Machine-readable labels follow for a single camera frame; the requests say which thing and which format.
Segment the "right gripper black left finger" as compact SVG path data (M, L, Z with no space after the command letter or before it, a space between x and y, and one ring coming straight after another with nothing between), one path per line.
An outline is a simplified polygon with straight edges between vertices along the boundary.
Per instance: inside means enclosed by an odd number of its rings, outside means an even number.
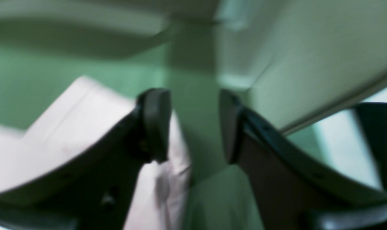
M7 230L120 230L145 163L168 159L170 92L151 88L96 144L57 169L0 193Z

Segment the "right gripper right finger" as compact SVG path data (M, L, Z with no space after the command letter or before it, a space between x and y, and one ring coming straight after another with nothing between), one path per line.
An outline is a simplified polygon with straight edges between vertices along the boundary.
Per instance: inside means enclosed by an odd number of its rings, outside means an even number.
M219 120L225 159L246 173L266 230L387 230L387 192L308 156L230 90Z

